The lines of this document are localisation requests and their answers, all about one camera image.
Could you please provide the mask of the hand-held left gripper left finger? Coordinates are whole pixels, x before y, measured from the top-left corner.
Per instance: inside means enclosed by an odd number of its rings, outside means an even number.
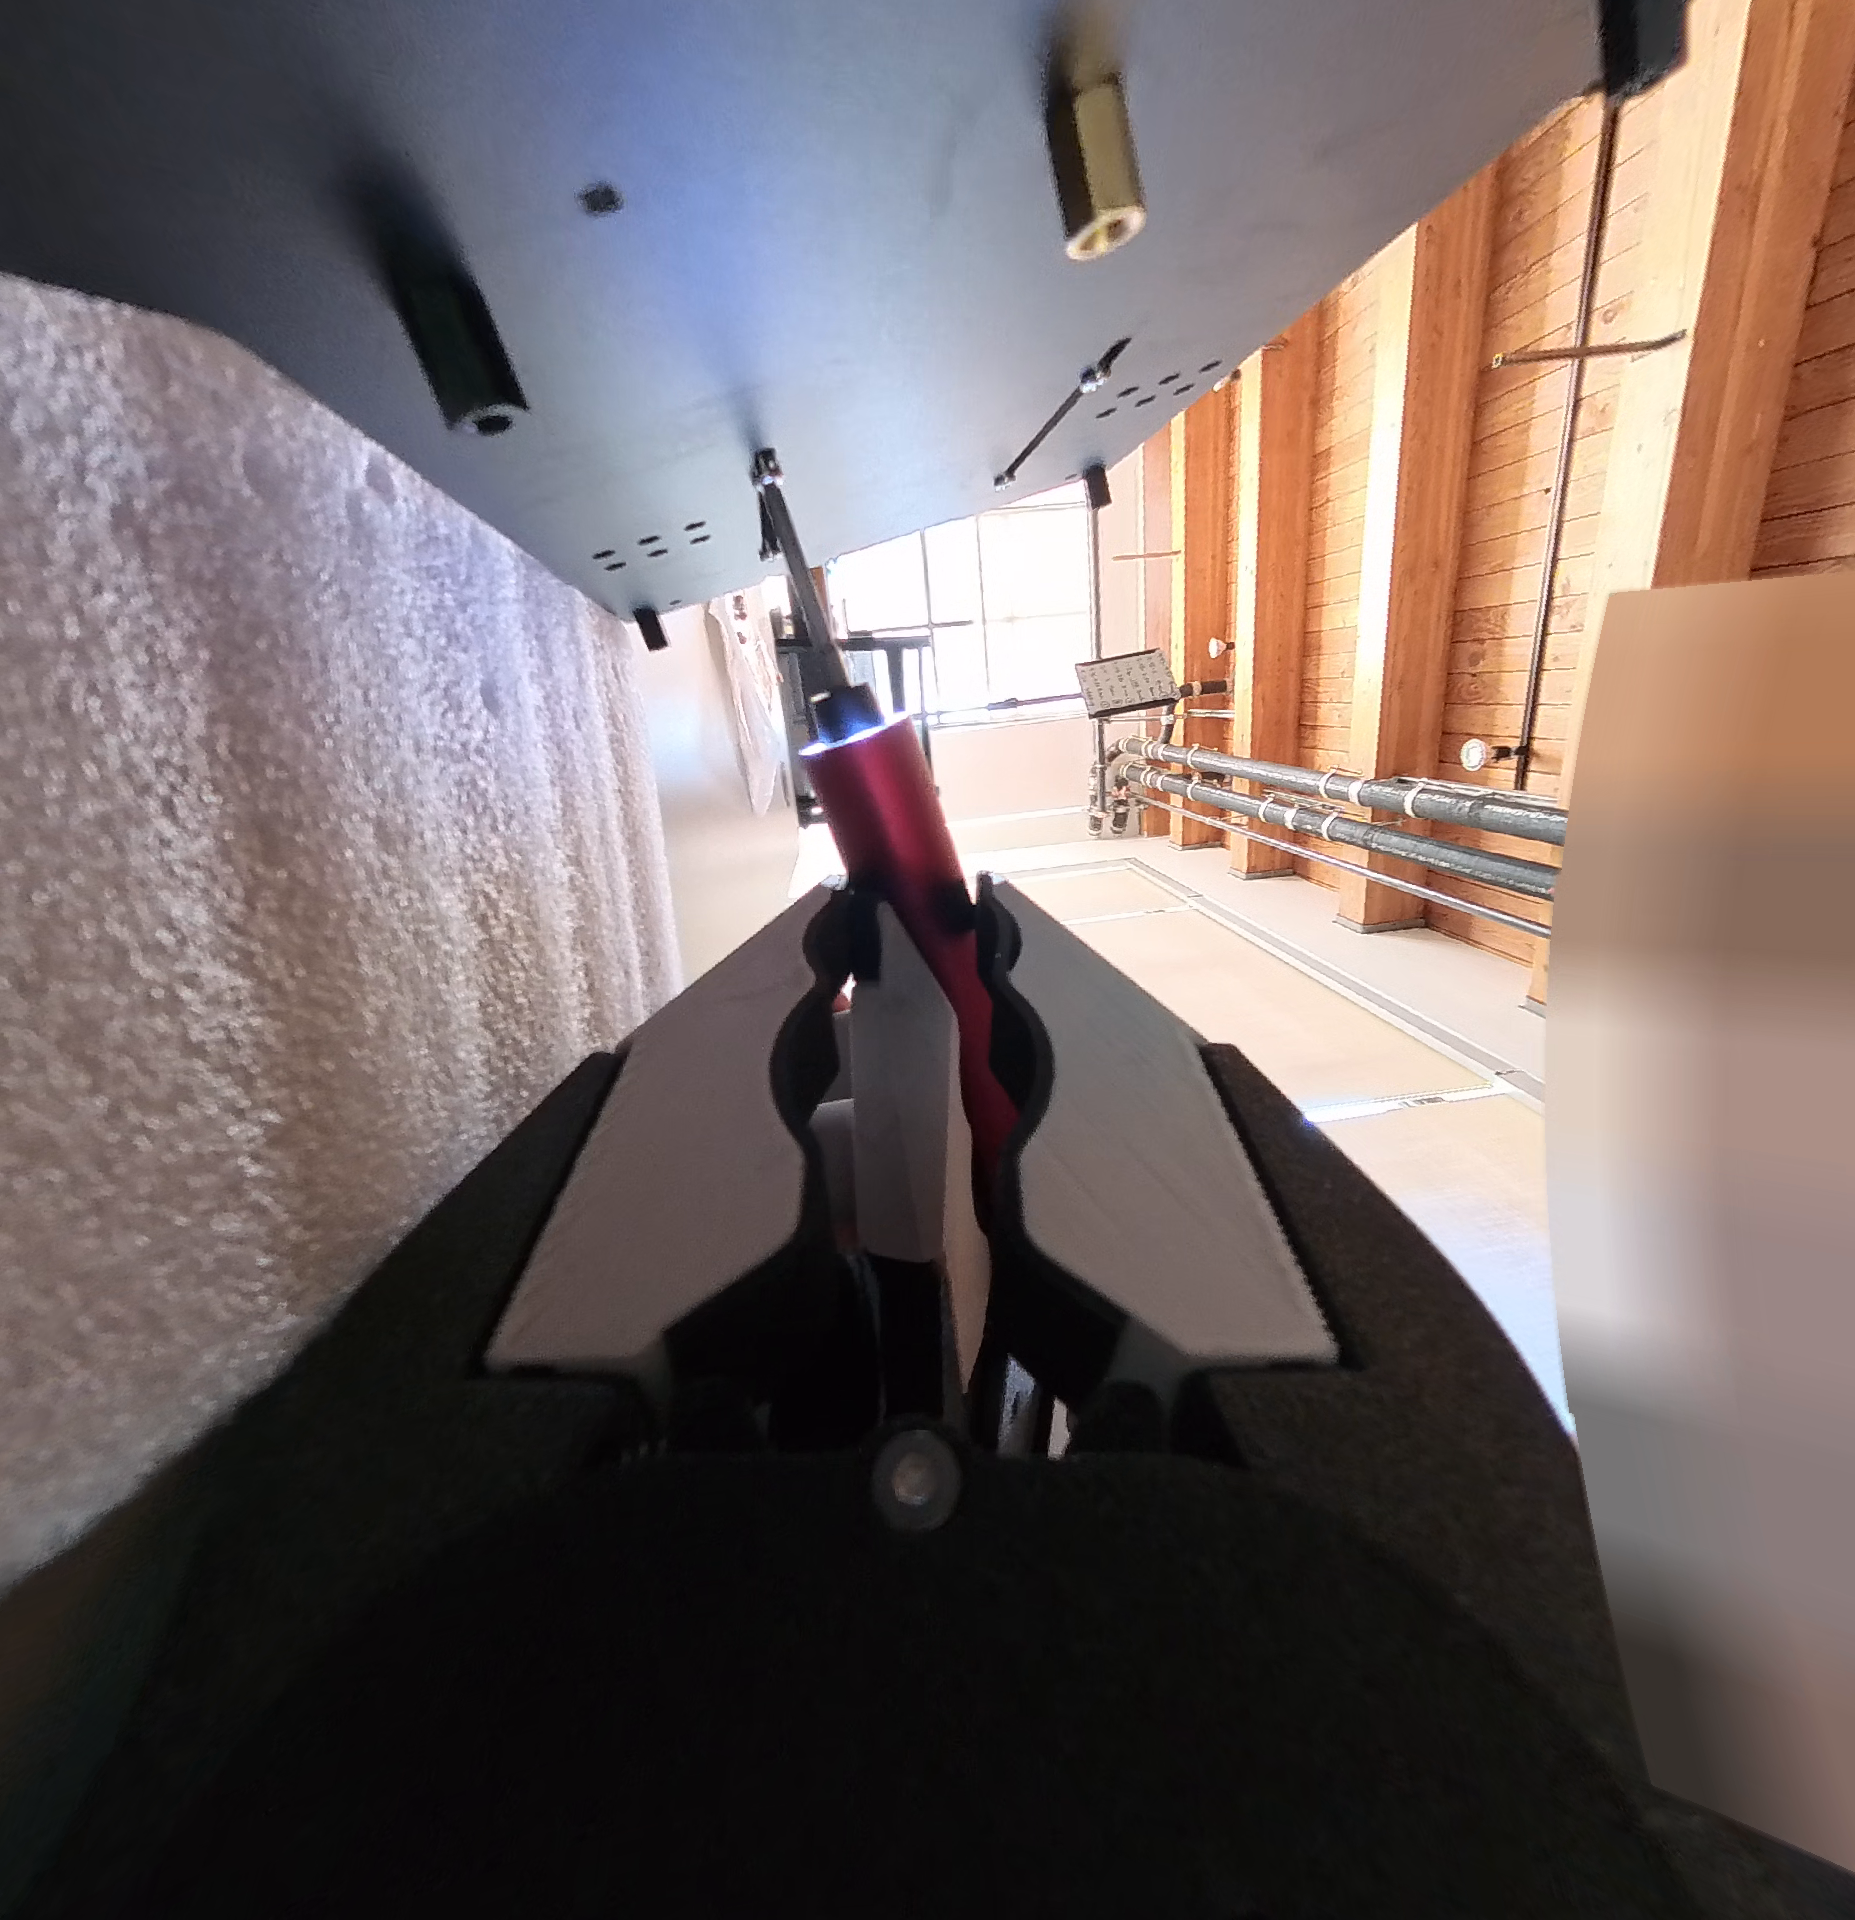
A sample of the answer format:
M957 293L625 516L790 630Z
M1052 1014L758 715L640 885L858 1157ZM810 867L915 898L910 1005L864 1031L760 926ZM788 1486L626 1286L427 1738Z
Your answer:
M640 1024L488 1346L496 1372L865 1372L815 1115L865 926L820 884Z

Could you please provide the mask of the white foam sheet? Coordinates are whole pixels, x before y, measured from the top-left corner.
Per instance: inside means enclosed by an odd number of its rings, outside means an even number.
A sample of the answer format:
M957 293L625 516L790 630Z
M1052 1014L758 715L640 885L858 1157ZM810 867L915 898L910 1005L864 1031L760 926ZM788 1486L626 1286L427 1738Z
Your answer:
M0 274L0 1595L676 989L640 659L242 349Z

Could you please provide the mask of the grey insulated pipe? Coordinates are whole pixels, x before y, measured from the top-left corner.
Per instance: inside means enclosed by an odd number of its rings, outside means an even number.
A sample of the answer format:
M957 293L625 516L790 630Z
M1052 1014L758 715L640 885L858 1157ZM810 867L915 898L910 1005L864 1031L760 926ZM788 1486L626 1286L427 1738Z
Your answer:
M1532 843L1565 843L1567 811L1561 804L1499 787L1406 775L1362 777L1341 771L1304 771L1300 766L1142 735L1117 738L1111 753L1180 773L1249 779L1274 793L1341 801L1368 813L1396 813L1431 823L1490 831Z
M1158 769L1149 761L1126 760L1116 766L1113 779L1134 794L1149 793L1161 798L1161 801L1190 801L1219 811L1228 822L1228 831L1247 832L1249 827L1286 829L1300 836L1388 857L1441 877L1494 885L1524 898L1552 898L1561 872L1555 863L1354 819L1350 813L1322 801L1249 798L1221 785Z

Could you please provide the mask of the thin black conduit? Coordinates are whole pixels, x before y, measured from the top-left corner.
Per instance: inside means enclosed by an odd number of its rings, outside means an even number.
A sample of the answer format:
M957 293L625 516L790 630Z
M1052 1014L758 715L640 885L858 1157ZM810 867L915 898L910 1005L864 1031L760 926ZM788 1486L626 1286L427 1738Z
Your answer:
M1596 293L1596 276L1601 270L1604 244L1609 220L1612 206L1612 177L1617 166L1617 140L1618 140L1618 122L1620 122L1620 102L1612 95L1605 95L1601 107L1601 127L1594 145L1594 163L1590 178L1590 206L1588 206L1588 222L1583 231L1583 250L1580 250L1580 268L1579 268L1579 293L1576 293L1576 311L1572 322L1572 335L1565 349L1552 353L1552 363L1565 369L1565 389L1564 389L1564 413L1561 428L1556 435L1556 460L1552 473L1552 488L1547 495L1547 522L1546 537L1542 548L1542 576L1536 590L1536 617L1531 641L1529 667L1524 674L1521 688L1521 712L1519 712L1519 729L1515 738L1515 755L1513 755L1513 788L1525 790L1531 782L1531 766L1535 758L1536 744L1536 715L1540 715L1540 691L1542 675L1546 667L1547 654L1547 622L1555 607L1556 597L1556 576L1561 562L1561 545L1564 545L1564 526L1565 526L1565 496L1571 488L1571 471L1572 458L1579 435L1579 408L1583 395L1583 377L1585 367L1590 363L1590 325L1594 311L1594 293Z

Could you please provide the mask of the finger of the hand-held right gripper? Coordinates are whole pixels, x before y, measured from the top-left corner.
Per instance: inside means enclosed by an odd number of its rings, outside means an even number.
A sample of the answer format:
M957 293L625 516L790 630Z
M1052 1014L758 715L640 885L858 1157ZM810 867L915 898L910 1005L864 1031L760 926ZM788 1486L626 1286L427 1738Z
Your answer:
M988 1272L957 1015L896 915L873 923L877 973L856 981L848 1015L862 1243L946 1272Z

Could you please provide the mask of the window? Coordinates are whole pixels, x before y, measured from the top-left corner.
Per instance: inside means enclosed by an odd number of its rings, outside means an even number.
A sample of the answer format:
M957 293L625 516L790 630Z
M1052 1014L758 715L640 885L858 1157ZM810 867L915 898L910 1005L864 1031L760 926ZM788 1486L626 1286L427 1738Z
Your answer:
M1090 654L1090 539L1082 485L939 524L825 562L846 631L926 635L905 650L901 707L939 722L1079 705Z

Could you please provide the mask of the black metal panel with standoffs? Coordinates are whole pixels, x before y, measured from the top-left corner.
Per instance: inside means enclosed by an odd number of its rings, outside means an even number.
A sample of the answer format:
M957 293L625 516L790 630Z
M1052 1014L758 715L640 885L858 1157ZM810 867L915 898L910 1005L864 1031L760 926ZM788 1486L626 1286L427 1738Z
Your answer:
M1685 5L0 5L0 271L617 613L1111 466Z

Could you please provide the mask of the red electric screwdriver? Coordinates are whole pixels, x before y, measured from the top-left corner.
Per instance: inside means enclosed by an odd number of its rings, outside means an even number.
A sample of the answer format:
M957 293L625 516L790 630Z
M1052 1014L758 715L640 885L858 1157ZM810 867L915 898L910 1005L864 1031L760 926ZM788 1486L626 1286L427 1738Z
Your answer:
M751 479L762 514L762 554L783 558L795 631L816 674L816 741L805 751L810 779L850 884L893 906L954 1010L976 1199L988 1214L1017 1112L990 1064L991 997L980 971L976 904L915 727L886 717L873 688L848 675L772 449L752 453Z

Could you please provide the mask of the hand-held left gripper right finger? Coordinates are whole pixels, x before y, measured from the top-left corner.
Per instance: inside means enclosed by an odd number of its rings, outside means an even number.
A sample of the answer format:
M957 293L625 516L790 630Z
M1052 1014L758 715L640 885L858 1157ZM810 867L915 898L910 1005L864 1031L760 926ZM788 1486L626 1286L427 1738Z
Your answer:
M1026 1372L1334 1367L1338 1344L1198 1033L1034 898L985 882L1023 1105L988 1324Z

